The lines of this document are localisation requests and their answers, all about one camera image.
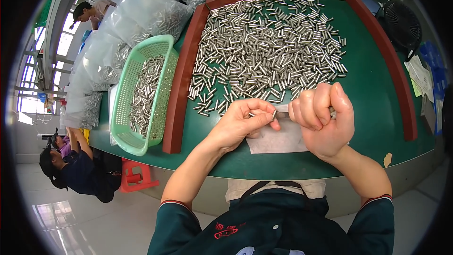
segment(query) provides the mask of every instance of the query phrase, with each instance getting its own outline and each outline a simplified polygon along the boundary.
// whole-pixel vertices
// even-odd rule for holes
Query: navy shirt
[[[164,201],[148,255],[167,254],[379,254],[393,252],[394,218],[389,195],[370,199],[346,233],[325,218],[326,197],[306,201],[284,189],[266,189],[201,230],[195,215],[177,201]]]
[[[69,188],[79,194],[98,195],[99,184],[94,162],[86,152],[71,151],[63,161],[67,162],[67,165],[61,169],[61,173]]]

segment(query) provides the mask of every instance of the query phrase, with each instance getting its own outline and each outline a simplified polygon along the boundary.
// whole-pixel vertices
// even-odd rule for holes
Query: hand
[[[275,131],[279,131],[280,124],[277,119],[270,122],[274,110],[273,105],[262,99],[236,100],[231,103],[204,142],[222,153],[227,153],[236,149],[247,135],[257,133],[266,124],[270,123]]]
[[[337,119],[330,119],[331,105]],[[300,124],[307,149],[323,161],[337,155],[354,135],[354,110],[340,83],[320,83],[302,91],[288,111],[291,120]]]
[[[69,134],[72,134],[75,137],[77,137],[79,134],[82,134],[82,132],[78,128],[66,127],[66,130]]]

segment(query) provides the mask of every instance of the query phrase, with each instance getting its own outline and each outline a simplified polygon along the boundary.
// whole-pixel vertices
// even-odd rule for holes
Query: green workbench
[[[348,45],[344,47],[347,54],[343,56],[342,62],[349,73],[346,78],[336,81],[341,82],[354,106],[356,130],[350,146],[382,166],[387,153],[392,154],[391,165],[396,165],[432,150],[434,137],[426,133],[418,116],[422,98],[415,97],[409,75],[406,73],[417,115],[418,138],[406,142],[392,79],[365,25],[343,1],[327,0],[323,12],[328,17],[334,17],[330,23],[340,31],[342,37],[348,39]],[[181,50],[186,30],[174,45],[178,52]],[[288,94],[283,104],[289,103],[289,99]],[[90,145],[133,161],[175,170],[219,119],[217,114],[212,114],[209,118],[198,115],[193,110],[194,106],[196,103],[189,100],[181,153],[163,153],[161,143],[150,147],[144,156],[137,157],[126,153],[117,145],[110,145],[108,99],[107,93],[104,93],[99,126],[90,132]],[[246,141],[243,141],[235,151],[225,155],[209,175],[230,179],[295,180],[332,178],[342,174],[310,152],[251,155]]]

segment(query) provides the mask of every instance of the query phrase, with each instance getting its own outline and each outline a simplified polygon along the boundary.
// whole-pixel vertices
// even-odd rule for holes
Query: white tiled floor
[[[429,226],[445,185],[447,163],[416,190],[394,199],[394,254],[408,255]],[[56,189],[37,163],[17,167],[29,216],[56,254],[145,254],[154,233],[159,200],[143,193],[120,193],[112,202]],[[196,213],[202,228],[213,216]],[[345,231],[355,214],[333,218]]]
[[[159,200],[116,192],[113,201],[55,188],[37,163],[17,166],[29,217],[56,254],[146,254]],[[213,216],[195,213],[205,228]]]

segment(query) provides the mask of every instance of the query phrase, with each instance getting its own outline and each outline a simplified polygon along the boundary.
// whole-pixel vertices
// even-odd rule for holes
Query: red plastic stool
[[[122,158],[122,160],[123,160],[123,172],[121,175],[121,186],[120,186],[121,192],[124,193],[134,192],[159,185],[159,180],[155,181],[151,180],[150,166],[142,164],[140,162],[131,161],[126,158]],[[140,167],[141,174],[140,173],[133,174],[132,173],[133,167]]]

